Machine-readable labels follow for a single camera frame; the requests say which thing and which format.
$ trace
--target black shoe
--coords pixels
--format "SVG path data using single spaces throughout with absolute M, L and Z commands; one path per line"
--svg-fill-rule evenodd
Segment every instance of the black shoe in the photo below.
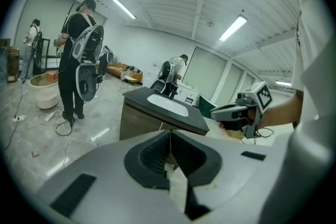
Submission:
M 85 118 L 85 116 L 84 116 L 83 113 L 77 113 L 77 112 L 76 112 L 76 108 L 74 109 L 74 113 L 77 115 L 77 117 L 78 117 L 80 120 L 82 120 L 82 119 Z
M 75 118 L 74 118 L 74 117 L 72 117 L 72 119 L 69 120 L 69 119 L 67 118 L 67 115 L 65 114 L 65 111 L 62 112 L 62 117 L 63 117 L 63 119 L 65 119 L 66 121 L 68 121 L 68 122 L 70 123 L 70 126 L 71 126 L 71 127 L 73 126 L 73 124 L 74 124 L 74 122 L 75 122 Z

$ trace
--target person wearing white shirt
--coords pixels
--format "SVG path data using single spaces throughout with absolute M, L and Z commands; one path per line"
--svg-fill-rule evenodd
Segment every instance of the person wearing white shirt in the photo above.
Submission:
M 175 90 L 176 86 L 174 85 L 177 80 L 182 80 L 182 75 L 184 74 L 184 69 L 187 65 L 188 56 L 185 54 L 182 54 L 179 57 L 173 57 L 169 60 L 174 65 L 174 79 L 173 82 L 166 83 L 166 87 L 164 91 L 162 92 L 166 96 L 170 96 L 172 91 Z
M 32 25 L 30 26 L 29 32 L 23 41 L 25 45 L 25 52 L 23 56 L 23 63 L 22 63 L 22 72 L 18 81 L 31 79 L 33 77 L 33 67 L 34 67 L 34 57 L 33 57 L 33 48 L 32 44 L 37 35 L 40 32 L 40 21 L 38 19 L 34 19 Z
M 299 122 L 307 122 L 318 117 L 313 100 L 301 81 L 304 71 L 313 63 L 328 44 L 335 30 L 334 20 L 324 0 L 298 0 L 298 18 L 295 45 L 295 65 L 291 86 L 296 89 L 294 96 L 286 103 L 269 108 L 263 114 L 258 129 Z M 250 110 L 248 117 L 255 118 Z

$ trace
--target white corrugated ceiling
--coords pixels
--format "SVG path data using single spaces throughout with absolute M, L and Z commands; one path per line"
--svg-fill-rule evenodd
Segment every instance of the white corrugated ceiling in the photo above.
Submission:
M 295 42 L 292 30 L 299 15 L 297 0 L 119 0 L 136 20 L 111 0 L 96 1 L 105 16 L 121 19 L 125 25 L 199 41 L 234 57 L 273 86 L 276 79 L 290 81 Z M 248 22 L 225 42 L 218 42 L 240 14 Z

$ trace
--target sofa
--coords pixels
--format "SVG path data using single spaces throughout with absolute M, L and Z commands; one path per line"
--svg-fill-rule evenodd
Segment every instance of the sofa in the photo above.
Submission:
M 108 74 L 120 77 L 121 73 L 126 70 L 126 67 L 128 67 L 128 66 L 124 65 L 123 63 L 120 63 L 120 62 L 112 63 L 112 64 L 108 65 L 106 72 Z M 137 80 L 136 82 L 141 82 L 141 80 L 142 80 L 142 74 L 140 74 L 140 73 L 133 73 L 132 72 L 131 77 L 133 79 L 136 79 Z

